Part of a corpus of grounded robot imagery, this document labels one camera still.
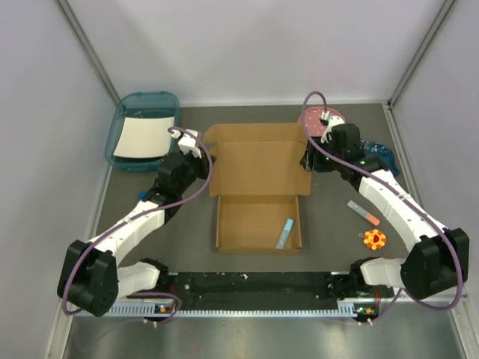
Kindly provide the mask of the light blue marker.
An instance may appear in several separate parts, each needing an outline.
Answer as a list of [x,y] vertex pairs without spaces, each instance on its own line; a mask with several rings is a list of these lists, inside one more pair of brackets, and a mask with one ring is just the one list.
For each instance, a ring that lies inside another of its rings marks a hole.
[[281,234],[275,246],[276,249],[279,249],[279,250],[285,249],[287,241],[290,237],[290,234],[292,233],[293,225],[294,225],[294,220],[292,218],[288,218],[285,221],[284,227],[281,231]]

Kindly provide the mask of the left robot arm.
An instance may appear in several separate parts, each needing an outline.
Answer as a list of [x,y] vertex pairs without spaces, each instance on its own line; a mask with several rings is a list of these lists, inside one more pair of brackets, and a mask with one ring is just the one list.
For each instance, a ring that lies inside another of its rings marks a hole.
[[215,160],[202,149],[163,156],[153,186],[130,213],[93,239],[70,244],[57,288],[64,314],[86,311],[100,317],[118,299],[143,292],[159,297],[169,290],[168,269],[161,263],[143,259],[121,268],[120,262],[176,215],[191,184],[210,181]]

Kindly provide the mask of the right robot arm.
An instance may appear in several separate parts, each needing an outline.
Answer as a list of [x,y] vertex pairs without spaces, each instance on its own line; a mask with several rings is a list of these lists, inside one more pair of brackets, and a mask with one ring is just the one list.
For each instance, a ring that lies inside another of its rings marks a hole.
[[350,289],[368,295],[377,285],[405,289],[415,299],[456,287],[468,279],[469,237],[428,215],[398,184],[387,164],[367,155],[359,128],[342,117],[304,126],[308,145],[303,168],[318,173],[337,171],[369,200],[395,229],[408,251],[404,259],[360,260],[352,267]]

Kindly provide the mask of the brown cardboard box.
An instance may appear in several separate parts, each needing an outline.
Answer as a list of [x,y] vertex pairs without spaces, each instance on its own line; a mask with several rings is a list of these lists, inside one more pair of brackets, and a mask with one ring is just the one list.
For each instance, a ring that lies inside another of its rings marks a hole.
[[[299,197],[311,193],[301,165],[308,140],[299,123],[216,124],[204,134],[215,156],[210,195],[217,197],[216,248],[223,254],[297,254]],[[276,243],[288,218],[293,230]]]

